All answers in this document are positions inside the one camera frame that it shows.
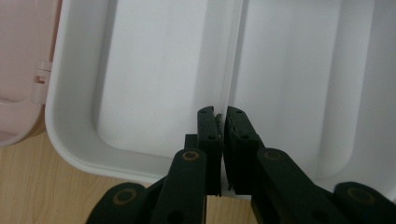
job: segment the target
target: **white plastic container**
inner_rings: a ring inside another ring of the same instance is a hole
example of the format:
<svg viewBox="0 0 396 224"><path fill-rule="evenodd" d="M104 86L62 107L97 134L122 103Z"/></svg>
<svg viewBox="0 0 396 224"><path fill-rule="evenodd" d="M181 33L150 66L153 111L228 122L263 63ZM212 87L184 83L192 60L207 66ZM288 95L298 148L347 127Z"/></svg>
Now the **white plastic container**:
<svg viewBox="0 0 396 224"><path fill-rule="evenodd" d="M325 189L396 198L392 0L64 0L46 122L86 172L154 182L196 111L247 112Z"/></svg>

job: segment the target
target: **plastic latch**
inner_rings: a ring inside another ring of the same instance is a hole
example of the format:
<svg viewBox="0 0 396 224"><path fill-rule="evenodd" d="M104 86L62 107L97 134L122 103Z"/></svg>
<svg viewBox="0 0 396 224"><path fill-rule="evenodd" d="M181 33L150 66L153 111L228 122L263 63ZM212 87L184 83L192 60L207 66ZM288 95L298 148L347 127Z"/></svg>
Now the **plastic latch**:
<svg viewBox="0 0 396 224"><path fill-rule="evenodd" d="M41 105L46 103L49 91L51 67L51 62L40 61L36 64L31 94L32 103Z"/></svg>

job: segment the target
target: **wooden table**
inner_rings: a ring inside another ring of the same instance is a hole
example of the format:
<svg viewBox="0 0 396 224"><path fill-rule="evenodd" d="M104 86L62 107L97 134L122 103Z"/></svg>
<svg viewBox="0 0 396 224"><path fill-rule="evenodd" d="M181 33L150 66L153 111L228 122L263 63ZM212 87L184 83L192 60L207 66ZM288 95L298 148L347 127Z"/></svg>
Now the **wooden table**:
<svg viewBox="0 0 396 224"><path fill-rule="evenodd" d="M84 173L59 157L45 133L0 147L0 223L85 223L125 180ZM249 201L208 197L206 223L257 223Z"/></svg>

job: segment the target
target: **container lid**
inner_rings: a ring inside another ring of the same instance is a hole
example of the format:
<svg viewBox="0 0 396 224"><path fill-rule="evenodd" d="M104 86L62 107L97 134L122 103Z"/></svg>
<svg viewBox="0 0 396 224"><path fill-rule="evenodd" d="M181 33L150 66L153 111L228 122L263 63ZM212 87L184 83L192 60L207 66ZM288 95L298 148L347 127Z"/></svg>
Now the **container lid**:
<svg viewBox="0 0 396 224"><path fill-rule="evenodd" d="M0 146L41 133L59 0L0 0Z"/></svg>

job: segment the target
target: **container inner wall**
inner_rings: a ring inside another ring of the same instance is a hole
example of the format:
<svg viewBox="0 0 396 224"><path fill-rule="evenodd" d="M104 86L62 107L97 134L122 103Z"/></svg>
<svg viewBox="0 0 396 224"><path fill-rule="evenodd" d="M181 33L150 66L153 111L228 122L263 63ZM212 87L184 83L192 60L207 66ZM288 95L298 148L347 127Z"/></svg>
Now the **container inner wall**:
<svg viewBox="0 0 396 224"><path fill-rule="evenodd" d="M235 2L109 3L94 106L107 144L173 157L200 108L221 111Z"/></svg>
<svg viewBox="0 0 396 224"><path fill-rule="evenodd" d="M353 153L374 2L247 2L230 105L310 176L337 174Z"/></svg>

